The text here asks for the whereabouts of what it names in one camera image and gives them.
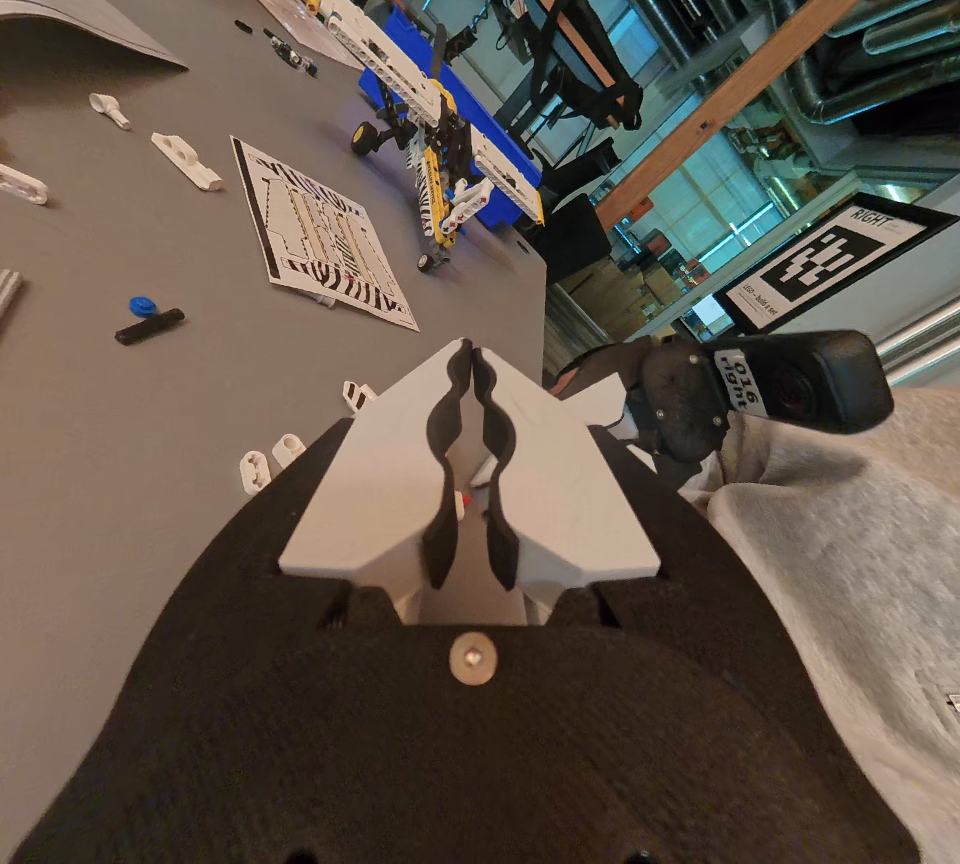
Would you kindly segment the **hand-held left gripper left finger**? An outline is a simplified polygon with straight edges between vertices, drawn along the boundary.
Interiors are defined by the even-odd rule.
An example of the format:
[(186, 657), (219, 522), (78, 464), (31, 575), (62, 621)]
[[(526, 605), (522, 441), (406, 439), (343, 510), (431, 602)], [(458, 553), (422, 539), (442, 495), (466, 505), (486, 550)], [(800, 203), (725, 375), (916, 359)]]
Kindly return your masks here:
[(450, 573), (459, 519), (448, 452), (473, 344), (458, 339), (354, 414), (279, 559), (287, 575), (377, 587), (404, 624)]

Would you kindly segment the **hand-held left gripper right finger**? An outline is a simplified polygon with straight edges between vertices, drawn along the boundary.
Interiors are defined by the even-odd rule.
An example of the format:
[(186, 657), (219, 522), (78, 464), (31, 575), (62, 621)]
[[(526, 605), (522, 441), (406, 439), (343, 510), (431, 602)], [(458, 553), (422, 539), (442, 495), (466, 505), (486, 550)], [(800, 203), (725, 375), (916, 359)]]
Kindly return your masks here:
[(585, 425), (486, 347), (474, 348), (472, 373), (497, 461), (486, 501), (490, 569), (522, 594), (528, 624), (544, 625), (567, 590), (654, 577), (661, 559), (594, 439), (597, 428), (624, 449), (637, 433)]

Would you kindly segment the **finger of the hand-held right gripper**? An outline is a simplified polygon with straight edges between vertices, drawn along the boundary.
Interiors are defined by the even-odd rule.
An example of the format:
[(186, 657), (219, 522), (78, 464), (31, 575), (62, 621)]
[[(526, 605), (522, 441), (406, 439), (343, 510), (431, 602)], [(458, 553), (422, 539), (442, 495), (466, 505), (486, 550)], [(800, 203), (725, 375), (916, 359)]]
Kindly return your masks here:
[(601, 427), (609, 433), (638, 433), (627, 405), (627, 390), (618, 373), (571, 394), (561, 402), (587, 426)]

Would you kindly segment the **white lego connector red pin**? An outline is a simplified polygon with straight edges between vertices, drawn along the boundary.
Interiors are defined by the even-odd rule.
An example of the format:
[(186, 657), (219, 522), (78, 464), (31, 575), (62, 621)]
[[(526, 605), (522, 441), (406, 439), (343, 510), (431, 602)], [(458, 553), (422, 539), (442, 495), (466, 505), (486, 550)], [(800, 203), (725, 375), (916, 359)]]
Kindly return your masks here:
[(486, 512), (491, 479), (497, 466), (497, 460), (488, 456), (467, 483), (467, 489), (454, 490), (455, 513), (458, 522), (462, 522), (472, 503), (478, 502), (482, 513)]

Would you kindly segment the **white curved lego panel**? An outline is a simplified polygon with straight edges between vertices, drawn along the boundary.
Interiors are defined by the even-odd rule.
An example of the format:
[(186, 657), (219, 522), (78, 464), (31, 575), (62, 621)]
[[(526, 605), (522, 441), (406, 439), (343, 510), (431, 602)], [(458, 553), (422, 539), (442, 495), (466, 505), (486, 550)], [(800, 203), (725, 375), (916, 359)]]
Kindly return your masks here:
[(205, 193), (222, 190), (222, 178), (199, 161), (196, 150), (183, 138), (154, 132), (150, 141), (199, 190)]

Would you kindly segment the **white yellow lego plane model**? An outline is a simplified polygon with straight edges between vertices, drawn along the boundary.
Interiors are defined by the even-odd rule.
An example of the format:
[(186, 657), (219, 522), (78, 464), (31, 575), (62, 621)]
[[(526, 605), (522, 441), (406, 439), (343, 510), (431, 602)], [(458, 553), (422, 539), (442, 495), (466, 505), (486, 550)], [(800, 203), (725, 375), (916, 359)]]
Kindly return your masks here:
[(546, 224), (539, 190), (458, 110), (440, 82), (447, 32), (438, 27), (430, 71), (425, 73), (351, 0), (301, 0), (325, 28), (376, 78), (382, 107), (377, 131), (363, 123), (351, 150), (376, 152), (389, 140), (405, 150), (414, 171), (418, 209), (430, 250), (417, 261), (420, 272), (450, 260), (450, 248), (464, 224), (490, 203), (496, 190), (534, 225)]

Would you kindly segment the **dark lego pin cluster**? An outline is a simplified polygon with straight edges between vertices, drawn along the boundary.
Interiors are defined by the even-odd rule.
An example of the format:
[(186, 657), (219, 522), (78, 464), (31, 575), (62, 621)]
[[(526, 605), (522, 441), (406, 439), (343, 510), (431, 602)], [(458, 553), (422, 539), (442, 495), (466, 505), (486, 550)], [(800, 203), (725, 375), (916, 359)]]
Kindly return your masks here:
[(281, 40), (270, 30), (264, 28), (263, 33), (267, 37), (270, 47), (273, 49), (277, 57), (284, 61), (287, 66), (294, 70), (305, 73), (310, 78), (317, 77), (317, 65), (311, 58), (296, 52), (287, 42)]

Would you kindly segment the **small white curved lego piece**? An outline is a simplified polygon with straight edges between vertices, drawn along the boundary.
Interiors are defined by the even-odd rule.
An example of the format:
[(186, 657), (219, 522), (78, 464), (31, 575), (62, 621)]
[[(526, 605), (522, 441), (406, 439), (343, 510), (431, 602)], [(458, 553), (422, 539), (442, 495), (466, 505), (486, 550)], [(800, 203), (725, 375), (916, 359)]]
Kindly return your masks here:
[(119, 129), (128, 132), (132, 129), (129, 118), (122, 112), (119, 102), (110, 95), (102, 93), (90, 93), (88, 95), (90, 108), (97, 114), (102, 115), (117, 126)]

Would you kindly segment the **stack of cardboard boxes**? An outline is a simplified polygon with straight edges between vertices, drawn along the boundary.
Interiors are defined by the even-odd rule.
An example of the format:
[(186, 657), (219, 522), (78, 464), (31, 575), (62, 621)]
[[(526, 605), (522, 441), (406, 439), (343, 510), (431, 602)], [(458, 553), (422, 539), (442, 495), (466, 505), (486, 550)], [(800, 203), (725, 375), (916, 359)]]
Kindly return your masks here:
[(613, 231), (610, 255), (588, 268), (568, 293), (612, 339), (623, 342), (710, 276), (659, 230), (641, 238)]

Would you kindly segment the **person's grey hoodie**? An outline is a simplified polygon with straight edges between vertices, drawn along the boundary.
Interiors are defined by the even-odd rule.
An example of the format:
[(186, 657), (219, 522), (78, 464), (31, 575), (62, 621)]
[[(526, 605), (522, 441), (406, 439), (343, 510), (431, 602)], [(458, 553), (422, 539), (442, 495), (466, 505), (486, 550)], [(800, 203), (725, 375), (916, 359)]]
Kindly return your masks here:
[(755, 576), (853, 758), (959, 860), (959, 391), (897, 387), (855, 436), (732, 414), (680, 494)]

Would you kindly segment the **zebra striped sticker sheet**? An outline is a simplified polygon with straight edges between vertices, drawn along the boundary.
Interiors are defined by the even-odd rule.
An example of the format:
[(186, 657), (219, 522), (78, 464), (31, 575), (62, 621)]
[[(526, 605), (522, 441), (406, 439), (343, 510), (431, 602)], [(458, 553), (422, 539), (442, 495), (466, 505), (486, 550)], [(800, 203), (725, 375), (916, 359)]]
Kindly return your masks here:
[(269, 281), (394, 326), (419, 326), (366, 209), (230, 138)]

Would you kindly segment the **wooden ceiling beam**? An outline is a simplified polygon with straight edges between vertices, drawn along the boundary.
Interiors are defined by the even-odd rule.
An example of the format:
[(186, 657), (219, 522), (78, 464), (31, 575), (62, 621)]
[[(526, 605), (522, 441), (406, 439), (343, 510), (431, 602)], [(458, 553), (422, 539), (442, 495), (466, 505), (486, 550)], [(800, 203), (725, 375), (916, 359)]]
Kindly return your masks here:
[(641, 205), (862, 0), (808, 0), (596, 206), (605, 232)]

